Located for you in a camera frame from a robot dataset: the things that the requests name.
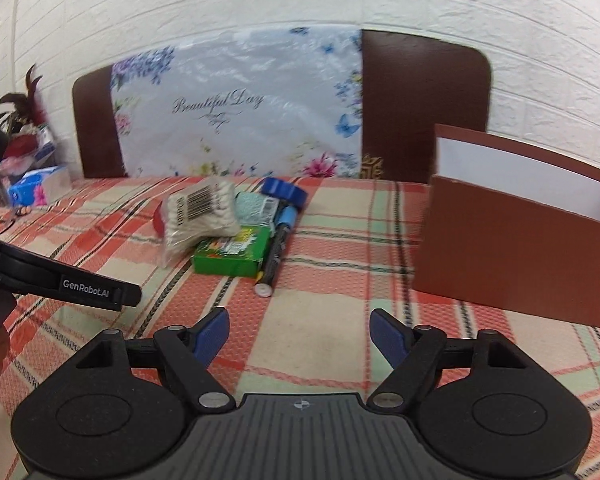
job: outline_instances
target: plaid tablecloth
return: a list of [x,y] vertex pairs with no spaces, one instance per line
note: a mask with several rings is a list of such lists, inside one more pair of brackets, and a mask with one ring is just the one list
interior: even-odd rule
[[[594,433],[580,476],[600,479],[600,330],[410,290],[426,186],[299,180],[310,204],[289,244],[278,288],[265,300],[254,295],[252,280],[196,275],[185,258],[170,269],[157,265],[160,242],[152,214],[162,197],[195,181],[77,182],[70,196],[24,217],[0,237],[138,283],[144,291],[141,304],[122,313],[35,296],[19,299],[6,323],[12,349],[0,379],[0,480],[25,475],[10,439],[17,404],[90,338],[108,327],[138,337],[170,324],[192,325],[219,304],[229,310],[231,335],[210,370],[237,397],[344,390],[366,397],[390,371],[368,336],[368,316],[377,307],[452,337],[496,328],[587,405]],[[256,184],[243,180],[238,187]],[[461,375],[455,370],[443,381]]]

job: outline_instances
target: barcode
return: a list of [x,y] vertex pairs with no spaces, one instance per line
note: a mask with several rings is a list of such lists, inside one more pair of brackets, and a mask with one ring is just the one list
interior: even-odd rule
[[190,222],[200,215],[209,213],[213,208],[211,188],[203,187],[187,195],[187,221]]
[[268,197],[262,205],[261,215],[264,216],[264,218],[273,218],[276,209],[278,209],[278,202],[277,198]]

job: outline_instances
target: headboard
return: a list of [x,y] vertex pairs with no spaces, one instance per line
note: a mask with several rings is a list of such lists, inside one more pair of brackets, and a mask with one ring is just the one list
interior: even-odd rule
[[[110,97],[112,65],[74,83],[84,176],[125,176]],[[484,131],[491,68],[480,51],[394,32],[362,31],[362,177],[426,182],[436,123]]]

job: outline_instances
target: printed pink flower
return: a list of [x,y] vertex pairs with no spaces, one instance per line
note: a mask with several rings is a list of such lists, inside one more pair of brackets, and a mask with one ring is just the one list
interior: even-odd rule
[[335,175],[337,167],[338,163],[332,158],[329,158],[326,153],[323,153],[320,158],[314,158],[314,160],[302,170],[302,174],[305,176],[325,178]]
[[116,129],[120,135],[128,135],[131,131],[131,119],[126,114],[116,114]]
[[45,190],[42,189],[42,184],[33,189],[33,205],[46,205]]

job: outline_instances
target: green box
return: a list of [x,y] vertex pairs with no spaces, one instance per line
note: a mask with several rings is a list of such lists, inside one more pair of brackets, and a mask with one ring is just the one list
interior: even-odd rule
[[197,274],[255,278],[270,233],[268,227],[242,226],[234,237],[202,240],[191,257],[193,269]]

